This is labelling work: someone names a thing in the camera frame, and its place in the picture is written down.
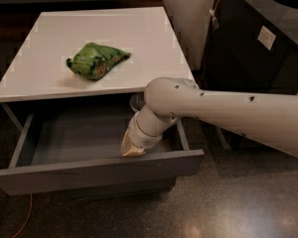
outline white wall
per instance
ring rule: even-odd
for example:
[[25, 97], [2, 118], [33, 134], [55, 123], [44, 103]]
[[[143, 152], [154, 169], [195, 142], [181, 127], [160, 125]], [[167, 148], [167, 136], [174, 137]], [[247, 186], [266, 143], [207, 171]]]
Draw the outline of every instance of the white wall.
[[164, 0], [191, 69], [199, 69], [214, 0]]

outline floor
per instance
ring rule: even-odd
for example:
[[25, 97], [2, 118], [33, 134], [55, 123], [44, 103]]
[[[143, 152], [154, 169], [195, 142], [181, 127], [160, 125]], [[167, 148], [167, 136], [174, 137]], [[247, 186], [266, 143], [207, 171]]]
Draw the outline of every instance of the floor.
[[[216, 129], [184, 120], [191, 149], [205, 157], [170, 191], [102, 200], [34, 194], [20, 237], [298, 238], [298, 160], [267, 147], [224, 150]], [[0, 106], [0, 168], [19, 133]], [[30, 196], [0, 189], [0, 237], [23, 225]]]

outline white tabletop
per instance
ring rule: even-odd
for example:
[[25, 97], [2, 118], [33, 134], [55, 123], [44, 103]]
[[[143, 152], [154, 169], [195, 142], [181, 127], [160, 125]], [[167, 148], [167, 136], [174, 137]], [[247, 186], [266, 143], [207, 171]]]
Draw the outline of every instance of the white tabletop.
[[[89, 42], [132, 56], [86, 80], [66, 60]], [[159, 76], [193, 78], [162, 7], [45, 12], [1, 80], [0, 102], [136, 92]]]

